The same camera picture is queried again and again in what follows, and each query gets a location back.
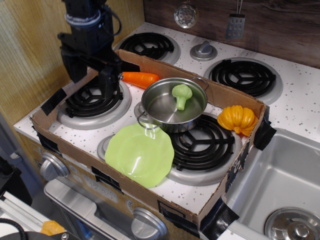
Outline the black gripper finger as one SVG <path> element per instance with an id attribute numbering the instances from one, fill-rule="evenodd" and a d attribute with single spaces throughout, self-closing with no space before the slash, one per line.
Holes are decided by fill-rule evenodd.
<path id="1" fill-rule="evenodd" d="M 98 85 L 104 100 L 110 100 L 118 89 L 122 77 L 121 65 L 121 63 L 111 65 L 101 63 L 97 67 Z"/>
<path id="2" fill-rule="evenodd" d="M 81 55 L 65 47 L 61 47 L 60 52 L 70 79 L 74 83 L 82 80 L 87 75 L 87 65 L 80 59 Z"/>

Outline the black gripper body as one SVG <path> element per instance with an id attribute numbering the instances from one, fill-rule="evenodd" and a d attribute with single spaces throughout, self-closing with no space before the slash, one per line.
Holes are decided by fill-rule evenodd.
<path id="1" fill-rule="evenodd" d="M 114 38 L 122 27 L 114 32 L 113 18 L 119 19 L 114 14 L 94 14 L 85 18 L 65 15 L 71 33 L 58 34 L 61 47 L 79 53 L 86 66 L 95 70 L 100 64 L 122 64 L 112 47 Z"/>

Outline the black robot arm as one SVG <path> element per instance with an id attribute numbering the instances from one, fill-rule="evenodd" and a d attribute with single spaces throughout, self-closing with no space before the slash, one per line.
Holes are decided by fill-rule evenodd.
<path id="1" fill-rule="evenodd" d="M 90 67 L 98 72 L 101 97 L 110 100 L 119 87 L 122 60 L 113 50 L 116 35 L 113 20 L 119 17 L 104 0 L 66 0 L 65 20 L 70 33 L 59 33 L 61 57 L 74 83 L 87 75 Z"/>

